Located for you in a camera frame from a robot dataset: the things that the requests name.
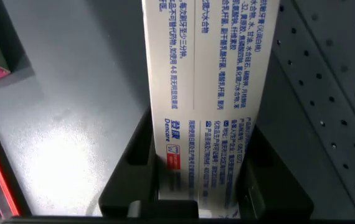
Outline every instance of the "white cardboard box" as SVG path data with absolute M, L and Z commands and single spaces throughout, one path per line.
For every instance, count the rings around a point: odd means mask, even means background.
M 160 199 L 239 216 L 234 183 L 257 118 L 279 0 L 143 0 Z

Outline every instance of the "red logo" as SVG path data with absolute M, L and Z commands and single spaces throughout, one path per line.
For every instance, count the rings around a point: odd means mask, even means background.
M 180 146 L 167 144 L 166 159 L 168 169 L 180 169 Z

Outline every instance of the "perforated metal panel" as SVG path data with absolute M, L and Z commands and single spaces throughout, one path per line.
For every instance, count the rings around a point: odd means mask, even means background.
M 273 52 L 355 204 L 355 1 L 282 0 Z

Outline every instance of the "gray metal surface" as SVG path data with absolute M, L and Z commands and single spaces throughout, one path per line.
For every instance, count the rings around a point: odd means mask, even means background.
M 4 4 L 32 64 L 0 80 L 0 141 L 17 181 L 33 214 L 100 215 L 149 105 L 141 4 Z
M 297 0 L 297 3 L 355 110 L 355 1 Z
M 257 125 L 312 199 L 312 218 L 355 220 L 355 206 L 274 54 Z
M 273 51 L 355 204 L 355 112 L 293 3 L 282 1 Z M 338 13 L 333 7 L 335 4 L 338 1 L 327 4 L 330 13 L 332 10 L 334 14 Z M 334 22 L 339 24 L 337 26 L 348 24 Z

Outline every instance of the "toothpaste box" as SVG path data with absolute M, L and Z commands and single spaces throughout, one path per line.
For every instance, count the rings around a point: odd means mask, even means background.
M 160 199 L 238 218 L 279 0 L 142 0 Z

